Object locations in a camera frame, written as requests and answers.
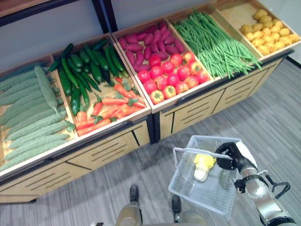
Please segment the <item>white plastic basket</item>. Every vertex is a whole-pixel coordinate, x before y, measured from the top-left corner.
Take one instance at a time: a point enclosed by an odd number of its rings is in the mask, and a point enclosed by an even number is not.
[[[215,164],[210,169],[206,181],[201,183],[194,178],[196,167],[193,161],[198,153],[231,159],[227,155],[216,154],[215,151],[223,143],[238,141],[241,139],[194,135],[186,148],[175,147],[173,152],[176,171],[168,190],[229,220],[236,192],[233,182],[236,179],[237,170],[225,170]],[[182,152],[179,164],[177,152]]]

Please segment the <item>gray carpet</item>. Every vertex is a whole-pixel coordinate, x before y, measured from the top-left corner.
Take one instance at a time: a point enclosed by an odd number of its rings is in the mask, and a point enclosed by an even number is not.
[[[207,118],[155,145],[138,150],[40,197],[34,204],[0,205],[1,226],[113,226],[128,203],[132,184],[140,189],[143,223],[172,222],[172,194],[167,186],[174,174],[173,147],[185,147],[191,135],[240,137],[253,153],[259,170],[289,181],[280,198],[301,224],[301,76],[284,61],[252,97]],[[236,195],[230,222],[182,200],[183,209],[196,209],[210,226],[261,225],[256,209]]]

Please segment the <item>red tomato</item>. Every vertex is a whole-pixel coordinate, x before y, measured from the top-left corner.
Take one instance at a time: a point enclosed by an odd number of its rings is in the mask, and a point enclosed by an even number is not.
[[[196,75],[197,72],[202,70],[202,66],[198,62],[192,62],[188,64],[190,75]]]
[[[156,77],[154,81],[157,84],[158,90],[163,90],[167,86],[167,79],[163,75]]]
[[[178,82],[175,86],[175,91],[177,92],[177,94],[183,93],[187,90],[189,90],[189,85],[184,81]]]
[[[170,61],[166,61],[162,64],[161,68],[164,74],[169,74],[174,71],[174,64]]]
[[[210,80],[210,77],[207,75],[206,72],[204,72],[203,69],[200,70],[199,72],[197,72],[196,78],[198,79],[199,84],[202,84],[202,83]]]
[[[152,79],[155,79],[156,77],[162,75],[163,71],[162,68],[159,66],[154,66],[150,70],[150,76]]]
[[[195,61],[194,53],[189,51],[187,53],[184,53],[183,55],[183,65],[192,63]]]
[[[151,79],[146,81],[143,86],[148,94],[151,94],[152,91],[155,91],[157,89],[156,83]]]
[[[167,77],[167,83],[169,86],[176,86],[176,84],[180,81],[180,78],[175,73],[170,73]]]
[[[188,83],[189,88],[196,87],[198,85],[198,78],[195,76],[188,76],[184,82]]]
[[[177,95],[175,88],[173,86],[166,86],[162,91],[165,99],[169,99]]]
[[[150,67],[161,66],[161,59],[157,54],[154,54],[149,59]]]
[[[151,101],[154,103],[154,105],[162,102],[164,100],[163,93],[159,90],[152,91],[150,95]]]
[[[182,66],[178,69],[177,75],[179,76],[180,80],[185,80],[188,76],[190,76],[189,67]]]
[[[173,63],[175,65],[175,67],[178,67],[182,64],[182,56],[179,53],[174,53],[172,54],[172,56],[170,57],[170,62]]]
[[[142,70],[138,73],[138,78],[140,79],[140,81],[143,83],[145,83],[147,80],[151,79],[151,75],[147,70]]]

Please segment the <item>yellow potato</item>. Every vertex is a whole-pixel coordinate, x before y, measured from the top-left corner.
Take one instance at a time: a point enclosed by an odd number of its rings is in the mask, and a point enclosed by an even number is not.
[[[260,39],[263,36],[261,31],[256,31],[253,35],[255,39]]]
[[[256,31],[261,31],[263,25],[258,23],[258,24],[253,24],[252,25],[252,28],[253,28],[253,32],[256,32]]]
[[[279,41],[282,41],[285,44],[285,46],[289,46],[292,44],[292,40],[287,36],[280,37]]]
[[[278,41],[275,43],[276,50],[282,49],[285,47],[285,44],[282,41]]]
[[[262,39],[264,40],[264,42],[273,42],[274,43],[274,39],[271,36],[263,36]]]
[[[268,12],[265,11],[264,9],[259,9],[256,11],[256,13],[253,15],[253,18],[255,20],[259,20],[260,18],[262,18],[263,16],[267,16]]]
[[[273,20],[272,20],[272,23],[273,23],[273,25],[279,26],[280,29],[283,28],[283,23],[282,23],[280,20],[273,19]]]
[[[263,23],[263,28],[265,28],[265,27],[270,28],[270,27],[272,27],[272,26],[273,26],[273,23],[272,23],[271,21],[268,21],[268,22]]]
[[[272,33],[271,37],[274,39],[274,42],[279,41],[280,35],[278,33]]]
[[[255,39],[253,33],[249,32],[248,34],[246,34],[246,39],[248,39],[249,41],[253,41]]]
[[[275,44],[273,42],[266,42],[264,46],[268,47],[270,53],[276,51]]]
[[[284,37],[284,36],[287,36],[290,34],[290,30],[288,28],[282,28],[280,31],[279,31],[279,35],[280,37]]]
[[[250,25],[244,24],[244,25],[241,26],[240,31],[241,31],[244,35],[246,35],[246,34],[248,34],[249,32],[253,32],[253,29],[252,29],[252,27],[251,27]]]
[[[258,46],[261,46],[264,44],[264,40],[263,39],[254,39],[252,41],[252,44],[257,48]]]
[[[269,28],[263,28],[263,30],[261,31],[263,36],[270,36],[271,35],[271,30]]]
[[[264,56],[269,54],[269,48],[266,46],[259,46],[257,47],[257,49],[259,50],[259,52],[261,52]]]
[[[270,28],[272,33],[279,33],[280,27],[278,25],[274,25]]]
[[[299,41],[299,36],[297,34],[289,34],[288,37],[292,40],[292,43]]]
[[[259,19],[259,22],[264,24],[265,22],[272,21],[272,18],[270,16],[263,16]]]

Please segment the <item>basket handle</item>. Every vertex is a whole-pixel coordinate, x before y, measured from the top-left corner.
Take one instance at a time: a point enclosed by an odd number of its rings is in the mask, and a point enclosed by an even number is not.
[[[174,153],[174,166],[177,169],[178,168],[178,159],[177,159],[177,154],[176,152],[189,152],[189,153],[195,153],[195,154],[205,154],[205,155],[210,155],[214,158],[221,158],[221,159],[229,159],[232,160],[232,158],[228,155],[225,154],[217,154],[213,153],[210,151],[205,151],[201,149],[196,149],[196,148],[179,148],[179,147],[174,147],[173,148],[173,153]]]

